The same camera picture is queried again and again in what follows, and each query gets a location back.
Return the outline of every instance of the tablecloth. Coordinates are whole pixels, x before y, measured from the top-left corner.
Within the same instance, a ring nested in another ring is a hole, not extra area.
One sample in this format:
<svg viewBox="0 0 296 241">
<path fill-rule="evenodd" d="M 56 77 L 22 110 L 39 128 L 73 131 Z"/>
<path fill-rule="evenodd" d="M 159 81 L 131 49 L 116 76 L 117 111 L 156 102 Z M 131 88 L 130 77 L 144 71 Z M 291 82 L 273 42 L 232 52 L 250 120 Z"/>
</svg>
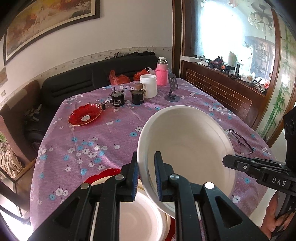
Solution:
<svg viewBox="0 0 296 241">
<path fill-rule="evenodd" d="M 137 150 L 138 138 L 146 121 L 157 111 L 171 105 L 196 107 L 214 118 L 224 130 L 230 128 L 241 134 L 254 149 L 231 139 L 234 151 L 246 157 L 273 159 L 263 139 L 233 112 L 214 98 L 185 80 L 177 79 L 179 89 L 174 94 L 179 102 L 168 102 L 164 96 L 169 86 L 157 87 L 157 96 L 145 99 L 142 105 L 131 102 L 127 87 L 126 104 L 106 105 L 101 115 L 84 126 L 72 126 L 68 117 L 76 108 L 87 103 L 102 103 L 111 93 L 112 86 L 73 96 L 62 102 L 41 143 L 31 186 L 31 224 L 36 229 L 81 183 L 107 168 L 121 168 L 131 161 Z M 255 179 L 237 172 L 230 197 L 248 216 L 252 214 L 267 188 Z"/>
</svg>

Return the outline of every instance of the white wall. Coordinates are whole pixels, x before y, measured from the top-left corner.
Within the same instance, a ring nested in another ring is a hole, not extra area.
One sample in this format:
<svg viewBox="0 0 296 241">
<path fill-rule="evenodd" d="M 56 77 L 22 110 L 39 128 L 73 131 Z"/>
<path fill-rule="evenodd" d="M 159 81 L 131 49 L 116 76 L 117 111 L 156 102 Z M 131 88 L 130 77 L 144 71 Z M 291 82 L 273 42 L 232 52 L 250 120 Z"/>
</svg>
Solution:
<svg viewBox="0 0 296 241">
<path fill-rule="evenodd" d="M 77 23 L 36 41 L 7 65 L 6 96 L 67 61 L 129 47 L 172 47 L 172 0 L 101 0 L 101 18 Z M 0 70 L 3 60 L 0 58 Z"/>
</svg>

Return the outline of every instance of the white sticker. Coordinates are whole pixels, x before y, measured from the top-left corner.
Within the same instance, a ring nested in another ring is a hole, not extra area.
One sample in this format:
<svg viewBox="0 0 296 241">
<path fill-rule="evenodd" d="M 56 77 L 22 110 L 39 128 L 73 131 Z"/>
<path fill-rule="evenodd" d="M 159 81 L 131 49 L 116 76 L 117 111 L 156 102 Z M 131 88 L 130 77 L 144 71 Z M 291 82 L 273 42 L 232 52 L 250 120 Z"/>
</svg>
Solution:
<svg viewBox="0 0 296 241">
<path fill-rule="evenodd" d="M 85 115 L 84 117 L 81 118 L 81 121 L 88 121 L 91 118 L 90 115 Z"/>
</svg>

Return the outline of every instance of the orange plastic bag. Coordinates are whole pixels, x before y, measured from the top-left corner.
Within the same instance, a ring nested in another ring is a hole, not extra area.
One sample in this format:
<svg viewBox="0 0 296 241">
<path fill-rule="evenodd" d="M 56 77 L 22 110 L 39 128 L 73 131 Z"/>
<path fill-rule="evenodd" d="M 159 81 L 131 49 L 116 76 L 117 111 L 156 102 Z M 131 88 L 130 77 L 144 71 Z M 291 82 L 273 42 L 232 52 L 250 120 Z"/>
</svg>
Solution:
<svg viewBox="0 0 296 241">
<path fill-rule="evenodd" d="M 110 83 L 112 85 L 121 85 L 121 84 L 127 84 L 130 82 L 130 79 L 129 77 L 121 74 L 120 76 L 115 76 L 115 71 L 114 70 L 111 70 L 110 71 L 110 74 L 109 74 L 109 80 L 110 80 Z"/>
<path fill-rule="evenodd" d="M 133 76 L 133 80 L 134 81 L 139 81 L 140 80 L 140 76 L 143 75 L 143 74 L 149 74 L 149 72 L 147 72 L 147 70 L 143 69 L 143 70 L 141 70 L 140 72 L 136 73 Z"/>
</svg>

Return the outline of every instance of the silver rivet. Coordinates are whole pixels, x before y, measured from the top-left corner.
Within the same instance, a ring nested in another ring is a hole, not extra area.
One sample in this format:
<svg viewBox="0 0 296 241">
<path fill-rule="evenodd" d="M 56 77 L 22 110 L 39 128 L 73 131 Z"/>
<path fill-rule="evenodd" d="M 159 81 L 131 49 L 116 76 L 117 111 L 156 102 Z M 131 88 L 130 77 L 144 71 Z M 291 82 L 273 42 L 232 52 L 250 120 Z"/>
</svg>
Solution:
<svg viewBox="0 0 296 241">
<path fill-rule="evenodd" d="M 81 189 L 88 189 L 88 188 L 89 188 L 89 184 L 88 184 L 88 183 L 82 183 L 82 184 L 80 185 L 80 188 L 81 188 Z"/>
<path fill-rule="evenodd" d="M 115 176 L 115 179 L 116 180 L 122 180 L 124 178 L 124 175 L 122 175 L 122 174 L 117 174 L 116 176 Z"/>
<path fill-rule="evenodd" d="M 207 189 L 213 189 L 213 188 L 215 187 L 215 185 L 214 185 L 214 183 L 207 182 L 207 183 L 205 183 L 205 187 L 206 187 Z"/>
<path fill-rule="evenodd" d="M 172 179 L 172 180 L 178 180 L 179 179 L 179 175 L 178 174 L 172 174 L 172 175 L 170 175 L 170 179 Z"/>
</svg>

